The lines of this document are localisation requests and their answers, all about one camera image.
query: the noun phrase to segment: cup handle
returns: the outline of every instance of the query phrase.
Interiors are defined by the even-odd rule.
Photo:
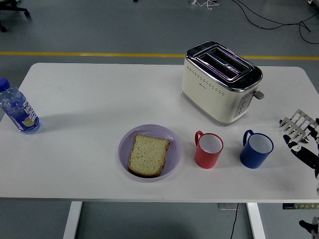
[[[248,136],[248,134],[253,135],[254,132],[253,132],[251,129],[249,129],[249,130],[247,130],[247,131],[244,133],[243,146],[245,146],[245,144],[246,144],[246,142],[247,142],[247,136]]]
[[[202,137],[204,135],[204,133],[202,131],[197,131],[196,134],[195,134],[195,144],[196,144],[196,147],[198,145],[198,141],[199,141],[199,138]]]

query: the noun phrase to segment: purple bowl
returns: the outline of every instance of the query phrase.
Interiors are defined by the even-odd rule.
[[[133,149],[135,135],[138,133],[152,136],[152,137],[157,137],[157,138],[166,138],[170,140],[170,145],[168,147],[167,155],[166,155],[166,163],[160,176],[156,178],[143,178],[143,179],[145,180],[160,179],[162,177],[165,177],[169,173],[171,173],[176,168],[177,164],[179,163],[179,160],[181,157],[181,145],[177,136],[172,131],[170,131],[168,128],[165,128],[157,124],[141,125],[130,130],[124,135],[119,145],[118,154],[119,154],[120,163],[125,168],[125,170],[129,172],[128,170],[129,159],[130,159],[131,151]]]

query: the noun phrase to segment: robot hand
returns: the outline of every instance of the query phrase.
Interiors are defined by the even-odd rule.
[[[310,135],[315,139],[319,150],[319,133],[311,126],[308,126],[308,129],[310,130]],[[294,156],[315,170],[315,177],[319,180],[319,156],[297,142],[292,141],[292,139],[286,134],[284,135],[284,140]],[[319,195],[319,182],[317,183],[317,193]]]

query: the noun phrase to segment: black cable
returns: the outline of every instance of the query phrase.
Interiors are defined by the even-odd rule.
[[[317,13],[315,13],[314,15],[312,15],[311,17],[307,18],[306,20],[300,21],[300,22],[298,22],[298,23],[288,23],[288,24],[284,24],[284,23],[280,23],[280,22],[277,22],[277,21],[273,21],[273,20],[270,20],[270,19],[267,19],[267,18],[265,18],[265,17],[262,17],[262,16],[258,15],[257,13],[253,12],[252,10],[250,10],[250,9],[249,9],[244,3],[242,3],[240,0],[237,0],[237,1],[232,0],[232,1],[233,1],[234,3],[236,3],[236,4],[241,8],[241,10],[243,11],[243,13],[244,13],[245,17],[247,18],[247,20],[248,20],[252,25],[254,25],[254,26],[256,26],[256,27],[258,27],[258,28],[260,28],[260,29],[273,30],[273,29],[277,29],[277,28],[282,27],[282,26],[297,25],[297,26],[299,26],[299,34],[300,34],[302,40],[304,40],[305,42],[307,42],[307,43],[309,43],[309,44],[319,44],[319,43],[314,43],[314,42],[306,41],[306,40],[303,38],[302,34],[301,34],[301,27],[306,28],[306,29],[310,32],[310,29],[306,26],[305,21],[308,21],[309,19],[311,19],[311,18],[313,18],[314,16],[316,16],[316,15],[319,13],[319,11],[318,11]],[[243,6],[245,6],[250,12],[252,12],[252,13],[255,14],[255,15],[257,15],[258,17],[260,17],[260,18],[262,18],[262,19],[264,19],[264,20],[267,20],[267,21],[270,21],[270,22],[279,24],[280,26],[271,27],[271,28],[265,28],[265,27],[261,27],[261,26],[258,26],[258,25],[256,25],[256,24],[254,24],[254,23],[248,18],[248,16],[247,16],[245,10],[243,9],[243,7],[242,7],[239,3],[241,3],[241,4],[242,4]]]
[[[233,238],[233,235],[234,235],[235,223],[236,223],[236,220],[237,220],[237,213],[238,213],[238,206],[239,206],[239,203],[237,203],[236,216],[235,216],[235,221],[234,221],[234,224],[233,224],[233,230],[232,230],[232,232],[231,232],[230,239],[232,239],[232,238]]]

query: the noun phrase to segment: bread slice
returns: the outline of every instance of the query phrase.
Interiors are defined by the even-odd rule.
[[[129,171],[143,178],[160,176],[170,140],[137,134],[129,160]]]

